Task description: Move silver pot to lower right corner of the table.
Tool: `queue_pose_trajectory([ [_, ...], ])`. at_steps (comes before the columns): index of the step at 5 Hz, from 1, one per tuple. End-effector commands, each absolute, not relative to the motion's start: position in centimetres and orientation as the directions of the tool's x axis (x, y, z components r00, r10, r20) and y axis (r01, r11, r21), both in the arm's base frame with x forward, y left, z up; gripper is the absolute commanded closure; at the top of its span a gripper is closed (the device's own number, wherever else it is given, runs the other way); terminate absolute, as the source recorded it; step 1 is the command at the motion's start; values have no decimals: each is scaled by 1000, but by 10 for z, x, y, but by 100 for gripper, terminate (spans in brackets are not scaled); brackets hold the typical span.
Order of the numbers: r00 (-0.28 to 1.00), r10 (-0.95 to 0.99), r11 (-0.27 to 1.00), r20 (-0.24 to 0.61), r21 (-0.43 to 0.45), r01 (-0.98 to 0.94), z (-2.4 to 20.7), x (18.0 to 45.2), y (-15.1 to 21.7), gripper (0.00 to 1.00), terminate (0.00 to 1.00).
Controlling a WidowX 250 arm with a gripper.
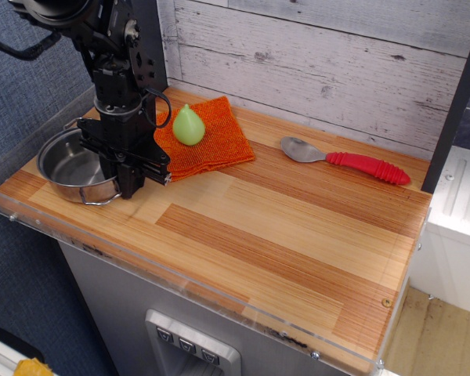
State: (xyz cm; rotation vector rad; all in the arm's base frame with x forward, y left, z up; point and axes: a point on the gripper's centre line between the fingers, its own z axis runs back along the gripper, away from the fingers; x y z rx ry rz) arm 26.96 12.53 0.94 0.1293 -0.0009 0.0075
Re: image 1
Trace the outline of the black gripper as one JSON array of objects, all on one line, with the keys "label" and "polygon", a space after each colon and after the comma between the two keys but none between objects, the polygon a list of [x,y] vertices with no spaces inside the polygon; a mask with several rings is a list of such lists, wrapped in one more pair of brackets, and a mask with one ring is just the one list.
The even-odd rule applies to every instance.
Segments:
[{"label": "black gripper", "polygon": [[99,155],[104,178],[118,182],[123,199],[131,199],[145,179],[162,185],[172,180],[171,159],[157,144],[155,128],[143,110],[128,114],[101,111],[99,115],[99,120],[78,120],[81,144]]}]

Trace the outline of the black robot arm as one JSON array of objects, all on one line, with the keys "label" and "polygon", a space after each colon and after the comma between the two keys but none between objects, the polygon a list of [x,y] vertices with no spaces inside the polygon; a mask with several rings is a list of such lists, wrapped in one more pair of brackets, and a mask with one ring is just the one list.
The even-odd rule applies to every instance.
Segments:
[{"label": "black robot arm", "polygon": [[141,28],[125,1],[13,1],[14,11],[34,26],[72,40],[96,89],[99,119],[78,120],[81,144],[98,154],[103,174],[115,177],[124,199],[146,179],[171,179],[170,158],[154,133],[156,100],[167,85],[160,61],[143,46]]}]

